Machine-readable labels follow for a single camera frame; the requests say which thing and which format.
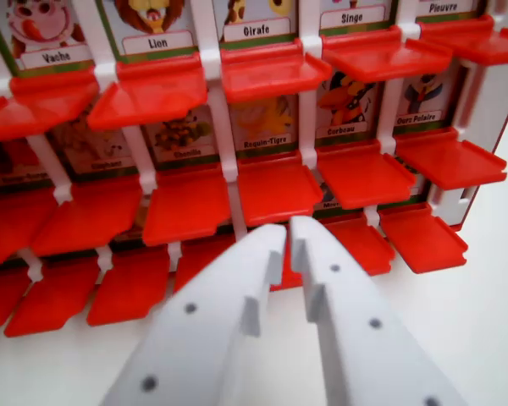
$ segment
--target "character card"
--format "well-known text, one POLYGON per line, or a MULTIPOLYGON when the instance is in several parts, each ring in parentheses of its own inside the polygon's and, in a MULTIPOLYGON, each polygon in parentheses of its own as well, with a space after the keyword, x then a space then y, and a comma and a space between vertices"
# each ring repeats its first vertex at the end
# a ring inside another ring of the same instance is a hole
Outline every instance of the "character card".
POLYGON ((74 182, 136 173, 120 129, 93 131, 86 122, 93 104, 78 118, 53 128, 47 138, 74 182))
POLYGON ((297 35, 297 0, 213 0, 213 6, 223 48, 292 41, 297 35))
POLYGON ((71 0, 0 1, 0 52, 21 77, 92 65, 71 0))
POLYGON ((394 134, 450 125, 461 92, 464 71, 457 61, 441 74, 405 79, 394 134))
POLYGON ((0 142, 0 192, 51 186, 51 179, 26 139, 0 142))
POLYGON ((484 9, 484 0, 419 0, 416 21, 436 23, 473 19, 481 15, 484 9))
POLYGON ((143 127, 157 169, 218 162, 209 106, 191 110, 185 118, 143 127))
POLYGON ((335 70, 317 90, 316 146, 374 138, 382 86, 335 70))
POLYGON ((115 57, 125 63, 193 53, 189 5, 185 0, 97 0, 115 57))
POLYGON ((297 95, 233 104, 229 115, 238 158, 297 148, 297 95))
POLYGON ((320 34, 337 36, 388 28, 395 21, 397 0, 322 0, 320 34))

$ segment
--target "red plastic tab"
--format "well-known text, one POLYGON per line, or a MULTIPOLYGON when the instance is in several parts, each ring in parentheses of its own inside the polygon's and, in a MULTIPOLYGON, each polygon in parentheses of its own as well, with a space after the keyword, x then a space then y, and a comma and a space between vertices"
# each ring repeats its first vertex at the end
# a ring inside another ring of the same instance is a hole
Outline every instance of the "red plastic tab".
POLYGON ((30 246, 57 202, 51 190, 37 190, 0 198, 0 264, 30 246))
POLYGON ((179 292, 193 277, 226 251, 234 242, 235 236, 231 234, 183 243, 183 256, 180 257, 175 273, 174 294, 179 292))
POLYGON ((377 141, 320 149, 318 170, 345 209, 406 200, 416 182, 377 141))
POLYGON ((34 283, 20 302, 4 334, 8 337, 58 330, 80 313, 96 283, 96 258, 61 261, 43 267, 43 279, 34 283))
POLYGON ((395 252, 376 228, 367 225, 364 216, 342 217, 325 226, 366 273, 375 276, 391 270, 390 262, 395 258, 395 252))
POLYGON ((239 162, 237 184, 248 227, 310 216, 323 198, 316 179, 297 153, 239 162))
POLYGON ((207 84, 196 53, 162 61, 117 64, 112 83, 88 117, 93 129, 117 129, 185 117, 207 101, 207 84))
POLYGON ((166 294, 167 247, 113 255, 86 321, 91 326, 142 319, 166 294))
POLYGON ((286 250, 284 252, 284 264, 282 266, 282 281, 280 285, 271 285, 271 292, 284 289, 299 288, 303 285, 303 278, 300 273, 291 270, 290 244, 286 240, 286 250))
POLYGON ((0 326, 8 320, 30 286, 26 271, 20 268, 0 273, 0 326))
POLYGON ((431 208, 420 204, 380 212, 389 241, 415 273, 464 265, 467 244, 431 208))
POLYGON ((153 246, 207 237, 230 216, 219 165, 162 175, 152 192, 143 241, 153 246))
POLYGON ((299 40, 221 53, 222 83, 230 103, 313 91, 331 75, 327 63, 303 55, 299 40))
POLYGON ((494 21, 488 15, 420 26, 422 39, 448 47, 457 57, 488 66, 508 63, 508 28, 493 31, 494 21))
POLYGON ((500 182, 506 161, 444 129, 398 138, 397 155, 441 189, 459 189, 500 182))
POLYGON ((98 92, 92 71, 13 79, 10 99, 0 97, 0 141, 43 134, 77 118, 98 92))
POLYGON ((88 250, 109 244, 129 229, 141 200, 138 178, 120 177, 74 185, 72 201, 54 211, 32 249, 39 256, 88 250))
POLYGON ((397 27, 323 38, 323 59, 364 83, 437 74, 450 65, 449 49, 400 38, 397 27))

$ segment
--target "cartoon cow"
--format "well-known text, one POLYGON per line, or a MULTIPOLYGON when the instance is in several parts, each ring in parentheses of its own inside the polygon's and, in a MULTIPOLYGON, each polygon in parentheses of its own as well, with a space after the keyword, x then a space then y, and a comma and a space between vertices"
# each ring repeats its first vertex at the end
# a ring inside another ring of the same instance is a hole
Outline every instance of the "cartoon cow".
POLYGON ((66 0, 8 0, 8 25, 12 34, 12 54, 74 45, 85 41, 74 24, 66 0))

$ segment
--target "cartoon animal illustration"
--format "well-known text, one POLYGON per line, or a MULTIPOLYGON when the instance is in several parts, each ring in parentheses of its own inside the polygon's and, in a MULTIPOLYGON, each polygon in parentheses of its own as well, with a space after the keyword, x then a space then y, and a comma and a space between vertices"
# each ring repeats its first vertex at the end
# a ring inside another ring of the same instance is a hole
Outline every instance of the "cartoon animal illustration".
POLYGON ((375 85, 358 82, 342 72, 335 72, 329 83, 329 91, 320 97, 317 104, 331 111, 331 125, 360 123, 365 121, 361 100, 375 85))
POLYGON ((92 161, 102 159, 98 150, 89 141, 88 135, 91 134, 86 122, 89 108, 85 109, 78 118, 59 125, 53 132, 53 138, 60 150, 70 149, 78 155, 87 155, 92 161))
POLYGON ((25 139, 0 142, 0 174, 10 174, 19 166, 39 165, 40 161, 25 139))
POLYGON ((266 131, 284 134, 294 123, 286 96, 238 103, 232 108, 237 113, 237 124, 246 130, 248 140, 255 140, 266 131))
POLYGON ((120 158, 130 156, 130 149, 121 131, 102 131, 91 134, 90 142, 100 156, 120 158))
MULTIPOLYGON (((274 13, 283 17, 290 14, 294 0, 268 0, 269 7, 274 13)), ((246 0, 229 0, 228 15, 224 25, 242 23, 245 18, 246 0)))
POLYGON ((84 157, 90 161, 130 156, 130 150, 121 132, 95 132, 89 128, 86 117, 90 109, 91 106, 75 120, 58 126, 52 132, 57 148, 69 149, 75 153, 77 159, 84 157))
POLYGON ((166 32, 180 17, 185 0, 115 0, 120 18, 147 34, 166 32))
POLYGON ((12 54, 53 49, 85 42, 72 19, 67 0, 8 0, 12 54))
POLYGON ((155 146, 166 151, 177 150, 211 134, 212 131, 211 124, 198 122, 197 116, 189 112, 185 118, 163 122, 155 135, 155 146))
POLYGON ((320 184, 320 189, 322 190, 323 193, 322 203, 329 203, 331 200, 335 198, 335 196, 333 196, 333 193, 329 189, 328 184, 326 184, 325 182, 322 182, 320 184))
POLYGON ((408 114, 420 111, 423 102, 434 99, 442 91, 443 85, 437 81, 436 74, 424 74, 417 82, 408 85, 405 98, 410 102, 408 114))

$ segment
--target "white table surface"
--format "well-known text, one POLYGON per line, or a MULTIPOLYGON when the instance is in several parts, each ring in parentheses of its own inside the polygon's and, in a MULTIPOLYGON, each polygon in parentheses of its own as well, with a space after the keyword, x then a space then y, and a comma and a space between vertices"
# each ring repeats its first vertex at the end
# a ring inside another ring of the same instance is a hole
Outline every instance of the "white table surface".
MULTIPOLYGON (((508 161, 508 126, 497 155, 508 161)), ((465 266, 416 275, 397 258, 374 281, 469 404, 508 406, 508 179, 480 189, 460 235, 465 266)), ((86 312, 57 332, 6 338, 0 328, 0 405, 100 402, 151 317, 91 328, 86 312)), ((238 404, 324 404, 318 335, 300 289, 269 295, 262 338, 247 341, 246 358, 238 404)))

